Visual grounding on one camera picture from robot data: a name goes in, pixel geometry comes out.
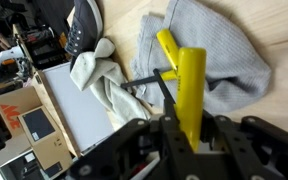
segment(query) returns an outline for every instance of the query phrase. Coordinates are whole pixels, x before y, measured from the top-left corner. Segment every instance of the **cardboard box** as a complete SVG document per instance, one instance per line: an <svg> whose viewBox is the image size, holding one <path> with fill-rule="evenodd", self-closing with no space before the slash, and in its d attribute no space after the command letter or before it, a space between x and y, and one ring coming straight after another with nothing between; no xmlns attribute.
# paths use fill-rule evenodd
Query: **cardboard box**
<svg viewBox="0 0 288 180"><path fill-rule="evenodd" d="M0 114L12 137L24 132L17 116L41 105L34 87L21 88L0 96Z"/></svg>
<svg viewBox="0 0 288 180"><path fill-rule="evenodd" d="M73 163L64 136L44 106L18 116L42 169L50 178Z"/></svg>

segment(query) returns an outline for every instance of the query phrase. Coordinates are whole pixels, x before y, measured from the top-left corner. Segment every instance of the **desk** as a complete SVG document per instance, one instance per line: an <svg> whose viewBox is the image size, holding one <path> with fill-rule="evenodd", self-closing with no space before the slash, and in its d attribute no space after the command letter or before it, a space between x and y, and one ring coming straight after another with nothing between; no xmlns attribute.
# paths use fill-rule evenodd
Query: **desk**
<svg viewBox="0 0 288 180"><path fill-rule="evenodd" d="M31 72L30 72L30 76L33 76L34 72L36 71L35 67L33 66L33 59L32 56L30 54L30 52L28 51L25 42L21 36L22 32L20 30L20 27L16 24L13 24L13 36L15 36L18 41L19 41L19 45L21 46L22 50L24 51L24 55L26 56L26 58L28 59L28 61L31 63Z"/></svg>
<svg viewBox="0 0 288 180"><path fill-rule="evenodd" d="M116 45L113 60L132 80L130 62L143 15L163 15L169 0L97 1L104 21L104 36ZM200 0L229 18L251 40L273 70L270 88L260 101L226 115L240 121L256 115L288 131L288 1L282 0ZM68 22L72 21L72 11Z"/></svg>

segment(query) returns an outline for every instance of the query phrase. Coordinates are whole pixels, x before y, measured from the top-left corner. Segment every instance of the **gray cloth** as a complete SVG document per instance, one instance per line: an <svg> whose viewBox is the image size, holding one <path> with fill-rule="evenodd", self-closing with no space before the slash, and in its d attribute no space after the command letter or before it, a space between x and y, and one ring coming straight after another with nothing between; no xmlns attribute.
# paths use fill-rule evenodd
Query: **gray cloth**
<svg viewBox="0 0 288 180"><path fill-rule="evenodd" d="M95 52L85 52L77 57L71 79L81 91L89 87L120 125L134 118L149 119L150 114L141 103L120 87L125 83L121 68L108 58L114 50L112 42L100 39Z"/></svg>
<svg viewBox="0 0 288 180"><path fill-rule="evenodd" d="M260 99L266 92L271 70L244 33L223 16L194 0L170 0L165 19L144 16L138 52L131 62L134 79L153 75L153 69L170 69L156 33L168 28L179 47L207 51L204 108L210 113L233 111ZM175 80L166 82L176 100ZM136 96L163 106L157 83L138 86Z"/></svg>

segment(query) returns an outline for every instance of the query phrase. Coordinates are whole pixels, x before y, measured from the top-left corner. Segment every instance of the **yellow handle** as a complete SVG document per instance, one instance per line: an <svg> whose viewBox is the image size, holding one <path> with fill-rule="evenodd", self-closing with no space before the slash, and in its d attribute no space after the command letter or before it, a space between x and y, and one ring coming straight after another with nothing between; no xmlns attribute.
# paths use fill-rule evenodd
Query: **yellow handle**
<svg viewBox="0 0 288 180"><path fill-rule="evenodd" d="M176 79L176 73L174 72L174 70L169 70L161 73L161 77L164 81L173 80Z"/></svg>
<svg viewBox="0 0 288 180"><path fill-rule="evenodd" d="M175 111L180 121L180 128L186 134L194 151L198 149L201 134L205 66L205 49L179 50Z"/></svg>
<svg viewBox="0 0 288 180"><path fill-rule="evenodd" d="M156 36L167 60L171 64L172 69L176 72L178 66L178 47L171 32L168 29L162 29Z"/></svg>

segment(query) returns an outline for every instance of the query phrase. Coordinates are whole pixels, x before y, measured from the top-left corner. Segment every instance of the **black shoe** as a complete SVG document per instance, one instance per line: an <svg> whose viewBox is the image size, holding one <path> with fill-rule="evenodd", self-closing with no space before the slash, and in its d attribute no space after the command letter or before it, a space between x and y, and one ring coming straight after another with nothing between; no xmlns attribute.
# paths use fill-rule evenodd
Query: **black shoe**
<svg viewBox="0 0 288 180"><path fill-rule="evenodd" d="M75 14L65 50L77 57L85 51L94 51L99 41L103 22L95 0L74 0Z"/></svg>

